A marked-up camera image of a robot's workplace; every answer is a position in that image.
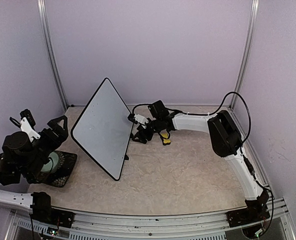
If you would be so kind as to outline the white whiteboard black frame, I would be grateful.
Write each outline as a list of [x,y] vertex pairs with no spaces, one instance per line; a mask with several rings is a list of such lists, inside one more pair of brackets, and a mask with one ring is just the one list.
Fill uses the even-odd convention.
[[109,78],[92,95],[71,129],[71,138],[104,172],[119,181],[133,123]]

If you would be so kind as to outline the yellow black whiteboard eraser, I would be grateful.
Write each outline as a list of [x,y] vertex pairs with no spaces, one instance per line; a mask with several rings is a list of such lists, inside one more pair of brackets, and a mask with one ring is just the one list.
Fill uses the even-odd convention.
[[162,139],[162,144],[164,146],[170,145],[171,144],[171,140],[170,140],[170,134],[165,132],[161,134],[161,139]]

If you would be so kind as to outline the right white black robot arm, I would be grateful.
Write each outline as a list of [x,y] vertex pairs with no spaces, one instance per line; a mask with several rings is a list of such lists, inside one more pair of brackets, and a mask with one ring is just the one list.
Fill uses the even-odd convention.
[[232,167],[245,197],[246,207],[227,213],[230,227],[236,227],[272,218],[268,209],[268,190],[259,182],[255,169],[246,156],[242,137],[235,122],[226,110],[196,114],[167,108],[161,100],[147,104],[152,118],[132,111],[128,120],[136,124],[137,132],[132,141],[146,144],[157,134],[163,145],[170,144],[171,131],[196,131],[210,136],[212,149]]

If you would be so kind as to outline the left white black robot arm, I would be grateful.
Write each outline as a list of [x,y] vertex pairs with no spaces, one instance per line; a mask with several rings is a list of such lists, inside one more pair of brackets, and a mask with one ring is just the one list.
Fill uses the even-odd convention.
[[[48,128],[36,132],[36,122],[26,109],[21,120],[10,121],[20,129],[5,137],[0,153],[0,185],[18,184],[25,178],[29,184],[46,184],[62,188],[75,166],[77,155],[58,148],[69,136],[65,115],[48,122]],[[30,218],[43,223],[69,228],[74,214],[57,210],[51,205],[51,197],[45,192],[33,192],[13,196],[10,201],[31,212]]]

